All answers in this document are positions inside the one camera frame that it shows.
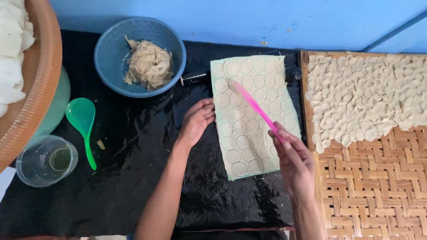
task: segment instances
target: bamboo mat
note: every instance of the bamboo mat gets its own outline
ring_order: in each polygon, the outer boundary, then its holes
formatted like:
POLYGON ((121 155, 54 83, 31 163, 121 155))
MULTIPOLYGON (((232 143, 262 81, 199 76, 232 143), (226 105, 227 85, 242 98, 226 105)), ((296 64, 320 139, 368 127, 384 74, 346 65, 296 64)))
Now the bamboo mat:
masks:
MULTIPOLYGON (((318 52, 301 52, 303 91, 312 54, 318 52)), ((313 109, 305 99, 304 113, 314 151, 313 109)), ((427 127, 395 127, 387 136, 348 148, 333 140, 315 159, 316 200, 329 239, 427 240, 427 127)))

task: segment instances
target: plastic cup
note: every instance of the plastic cup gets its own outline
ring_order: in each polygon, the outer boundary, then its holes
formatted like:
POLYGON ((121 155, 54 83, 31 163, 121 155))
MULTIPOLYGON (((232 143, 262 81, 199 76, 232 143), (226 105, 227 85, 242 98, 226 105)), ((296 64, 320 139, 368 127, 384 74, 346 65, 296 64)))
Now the plastic cup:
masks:
POLYGON ((31 187, 47 187, 68 176, 79 159, 67 140, 45 135, 31 139, 16 159, 16 174, 31 187))

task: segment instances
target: fingernail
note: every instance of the fingernail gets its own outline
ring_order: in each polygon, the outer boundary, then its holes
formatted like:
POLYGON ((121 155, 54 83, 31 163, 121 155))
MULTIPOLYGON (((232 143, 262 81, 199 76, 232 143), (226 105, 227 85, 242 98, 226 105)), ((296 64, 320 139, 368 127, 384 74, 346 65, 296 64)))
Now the fingernail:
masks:
POLYGON ((291 149, 291 144, 288 141, 285 141, 285 143, 283 144, 285 146, 286 149, 291 149))

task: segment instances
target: black plastic sheet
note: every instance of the black plastic sheet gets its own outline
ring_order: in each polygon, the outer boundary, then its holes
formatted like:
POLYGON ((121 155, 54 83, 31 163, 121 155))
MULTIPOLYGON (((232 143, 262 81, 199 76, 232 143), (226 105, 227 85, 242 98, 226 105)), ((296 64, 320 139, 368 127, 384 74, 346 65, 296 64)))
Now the black plastic sheet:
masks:
MULTIPOLYGON (((304 130, 299 51, 184 42, 184 86, 178 81, 146 99, 121 96, 98 77, 93 52, 99 34, 62 31, 63 64, 71 99, 94 101, 91 148, 98 165, 90 168, 83 138, 64 118, 54 135, 79 152, 75 170, 60 182, 32 188, 17 176, 0 204, 0 236, 126 235, 135 230, 156 186, 187 109, 212 97, 211 60, 259 54, 285 55, 288 91, 304 130), (105 150, 96 141, 102 140, 105 150)), ((293 226, 292 209, 280 172, 228 181, 215 124, 192 148, 182 185, 176 231, 280 228, 293 226)))

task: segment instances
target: person's right hand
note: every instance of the person's right hand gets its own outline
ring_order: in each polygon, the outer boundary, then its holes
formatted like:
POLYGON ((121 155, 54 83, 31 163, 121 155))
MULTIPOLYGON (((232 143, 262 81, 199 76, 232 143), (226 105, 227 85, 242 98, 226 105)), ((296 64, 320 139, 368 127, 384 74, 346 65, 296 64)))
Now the person's right hand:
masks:
POLYGON ((274 125, 278 128, 278 135, 285 139, 282 143, 272 130, 268 131, 279 156, 280 173, 289 197, 298 202, 313 200, 315 166, 312 153, 280 123, 274 122, 274 125))

